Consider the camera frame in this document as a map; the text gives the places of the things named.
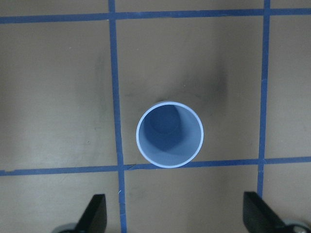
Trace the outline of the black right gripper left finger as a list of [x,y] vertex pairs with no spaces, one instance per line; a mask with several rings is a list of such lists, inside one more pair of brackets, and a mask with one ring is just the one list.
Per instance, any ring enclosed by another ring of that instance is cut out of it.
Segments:
[[104,233],[106,230],[105,194],[92,197],[75,227],[76,233]]

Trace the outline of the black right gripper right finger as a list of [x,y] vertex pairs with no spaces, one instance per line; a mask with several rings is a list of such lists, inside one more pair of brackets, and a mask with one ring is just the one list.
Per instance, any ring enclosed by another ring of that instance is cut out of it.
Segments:
[[287,228],[256,192],[243,194],[243,223],[249,233],[285,233]]

